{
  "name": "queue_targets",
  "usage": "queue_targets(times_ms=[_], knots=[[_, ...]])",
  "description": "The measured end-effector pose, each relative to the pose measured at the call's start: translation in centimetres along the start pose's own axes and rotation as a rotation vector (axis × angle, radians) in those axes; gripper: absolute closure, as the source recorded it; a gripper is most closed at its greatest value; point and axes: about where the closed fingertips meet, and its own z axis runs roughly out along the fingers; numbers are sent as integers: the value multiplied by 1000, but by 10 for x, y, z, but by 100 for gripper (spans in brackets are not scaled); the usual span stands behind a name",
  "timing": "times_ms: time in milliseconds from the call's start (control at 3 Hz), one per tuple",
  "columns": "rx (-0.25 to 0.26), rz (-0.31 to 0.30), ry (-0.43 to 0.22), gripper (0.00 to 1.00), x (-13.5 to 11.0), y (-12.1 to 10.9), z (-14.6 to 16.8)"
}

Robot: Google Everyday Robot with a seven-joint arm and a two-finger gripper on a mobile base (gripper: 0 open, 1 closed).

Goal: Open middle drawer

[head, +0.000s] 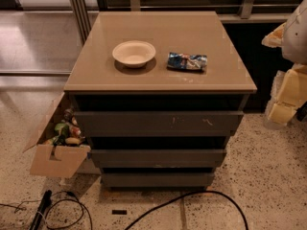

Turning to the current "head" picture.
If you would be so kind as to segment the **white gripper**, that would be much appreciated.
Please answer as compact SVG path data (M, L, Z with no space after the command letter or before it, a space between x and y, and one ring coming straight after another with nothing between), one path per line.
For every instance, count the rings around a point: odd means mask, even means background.
M268 119L276 124L286 125L296 114L293 106L302 107L307 102L307 65L294 64L286 72L277 94L277 101L280 104L272 105Z

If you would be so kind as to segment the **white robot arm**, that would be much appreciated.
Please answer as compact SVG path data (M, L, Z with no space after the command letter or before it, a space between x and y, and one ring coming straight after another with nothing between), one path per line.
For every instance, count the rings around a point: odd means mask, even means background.
M268 123L288 124L307 102L307 0L303 0L288 20L267 34L262 44L281 49L282 57L294 65L277 73L266 108Z

